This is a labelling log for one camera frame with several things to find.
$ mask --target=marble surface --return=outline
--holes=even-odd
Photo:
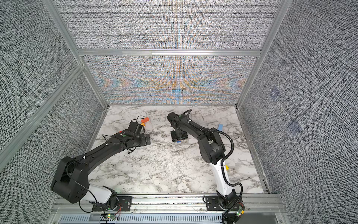
[[[144,115],[150,118],[146,132],[151,145],[138,147],[133,153],[120,152],[94,169],[89,182],[105,185],[117,192],[131,193],[214,193],[216,183],[209,164],[200,156],[197,140],[189,135],[181,143],[171,141],[168,113],[192,109],[193,121],[229,134],[235,144],[234,153],[226,159],[231,183],[240,181],[244,193],[263,193],[233,106],[111,106],[92,148],[105,142],[102,134],[113,135],[128,128],[130,120]],[[230,142],[222,136],[226,154]]]

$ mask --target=gray textured wall panel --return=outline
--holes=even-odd
[[[55,0],[79,48],[261,49],[280,0]]]
[[[58,198],[50,185],[59,161],[85,152],[102,111],[81,73],[0,173],[1,223],[46,222]]]
[[[85,56],[109,104],[234,104],[255,57]]]
[[[77,63],[40,0],[0,8],[1,151]]]
[[[241,107],[294,224],[358,223],[357,21],[356,1],[294,1]]]

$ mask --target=mounting plate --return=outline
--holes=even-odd
[[[205,196],[204,200],[206,202],[206,209],[208,211],[224,211],[224,209],[219,206],[219,196]],[[238,211],[239,206],[241,206],[240,203],[242,203],[242,198],[240,198],[239,202],[232,210]]]
[[[173,130],[170,132],[170,135],[171,135],[171,140],[173,142],[176,142],[176,141],[181,141],[181,140],[184,140],[184,139],[187,139],[188,138],[188,133],[185,132],[185,131],[182,131],[178,136],[177,133]]]
[[[131,209],[132,198],[133,197],[131,196],[117,196],[118,203],[121,204],[121,211],[129,211]],[[101,208],[101,206],[97,206],[97,208],[94,211],[103,211],[103,209]],[[117,206],[117,208],[115,208],[112,211],[119,211],[119,206]]]

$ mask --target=red wire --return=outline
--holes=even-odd
[[[118,204],[118,205],[119,205],[119,210],[117,211],[117,213],[115,214],[115,216],[118,214],[118,212],[119,212],[119,216],[121,215],[121,207],[122,207],[122,206],[121,206],[121,204]]]

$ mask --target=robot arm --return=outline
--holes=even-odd
[[[229,138],[232,148],[228,155],[225,156],[225,146],[219,136],[219,133],[225,133],[218,131],[215,128],[204,128],[193,122],[189,118],[190,112],[191,110],[188,110],[180,115],[175,112],[168,114],[167,119],[174,128],[174,130],[171,131],[172,141],[175,142],[187,139],[187,133],[191,134],[198,140],[200,154],[204,161],[210,164],[216,180],[219,205],[223,209],[231,210],[237,202],[241,202],[242,204],[242,185],[240,183],[230,184],[227,171],[224,168],[224,160],[229,157],[233,151],[233,142]],[[239,197],[237,197],[235,189],[233,188],[236,185],[241,186]]]
[[[142,127],[131,121],[128,129],[114,134],[97,148],[74,158],[63,158],[57,167],[51,190],[71,203],[80,200],[97,201],[106,209],[113,209],[117,206],[117,193],[107,187],[90,185],[88,174],[114,154],[150,145],[149,135],[140,134]]]

